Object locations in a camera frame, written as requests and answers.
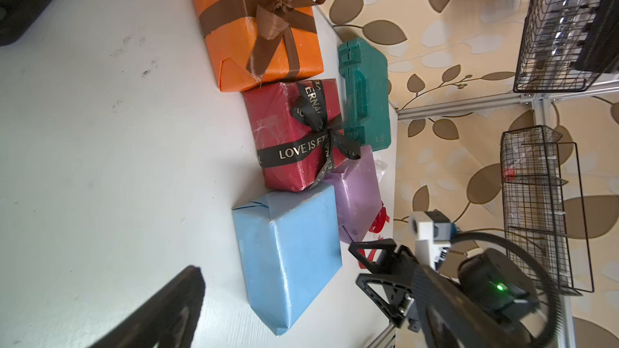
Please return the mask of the blue gift box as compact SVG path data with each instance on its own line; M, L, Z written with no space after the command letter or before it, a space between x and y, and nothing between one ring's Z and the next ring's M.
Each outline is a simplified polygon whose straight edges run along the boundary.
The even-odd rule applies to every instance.
M343 265L335 189L266 193L232 216L249 304L282 336Z

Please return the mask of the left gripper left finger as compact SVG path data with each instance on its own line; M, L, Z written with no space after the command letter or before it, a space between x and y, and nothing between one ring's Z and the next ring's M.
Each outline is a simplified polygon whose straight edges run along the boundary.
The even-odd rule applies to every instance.
M190 347L206 284L201 269L188 266L94 347Z

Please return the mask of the white ribbon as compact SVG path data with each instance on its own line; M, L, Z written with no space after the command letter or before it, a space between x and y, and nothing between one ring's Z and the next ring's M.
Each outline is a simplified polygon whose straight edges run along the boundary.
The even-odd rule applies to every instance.
M386 164L382 159L374 159L374 164L377 174L377 181L381 182L387 172L388 164Z

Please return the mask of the red ribbon bow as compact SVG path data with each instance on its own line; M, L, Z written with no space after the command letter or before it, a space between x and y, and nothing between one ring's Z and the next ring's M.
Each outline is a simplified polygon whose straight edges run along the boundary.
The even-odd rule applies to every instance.
M390 218L389 218L389 216L388 216L388 214L386 212L385 206L383 205L381 210L380 210L380 212L379 212L379 214L377 214L373 224L370 226L369 232L373 233L373 234L376 234L376 235L379 235L378 240L382 240L383 238L380 236L380 232L382 232L383 228L385 227L385 223L387 223L389 221L390 221ZM359 252L363 256L366 256L365 250L359 250ZM369 255L367 256L367 259L370 262L373 262L373 259L374 259L376 253L377 253L377 250L369 251ZM359 267L361 269L366 269L367 270L367 268L364 267L364 264L362 264L361 262L359 262Z

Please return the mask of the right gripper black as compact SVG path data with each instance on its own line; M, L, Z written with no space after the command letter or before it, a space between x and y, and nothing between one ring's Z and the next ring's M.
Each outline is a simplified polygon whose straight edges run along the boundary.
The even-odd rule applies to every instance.
M393 239L382 238L351 243L348 251L362 270L383 273L396 248ZM533 280L496 249L462 257L455 278L448 282L507 330L539 308ZM404 276L365 273L357 277L356 284L397 328L407 323L414 333L422 329L416 300Z

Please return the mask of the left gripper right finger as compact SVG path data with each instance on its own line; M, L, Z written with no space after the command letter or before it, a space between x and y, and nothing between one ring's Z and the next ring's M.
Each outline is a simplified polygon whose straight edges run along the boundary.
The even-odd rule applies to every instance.
M525 347L430 267L414 271L412 296L429 347Z

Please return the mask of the purple gift box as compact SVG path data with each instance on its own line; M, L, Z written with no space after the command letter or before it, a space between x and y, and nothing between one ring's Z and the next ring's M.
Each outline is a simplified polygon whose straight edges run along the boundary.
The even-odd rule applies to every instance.
M383 206L372 148L362 146L361 158L346 160L325 182L335 189L339 239L347 244L363 241Z

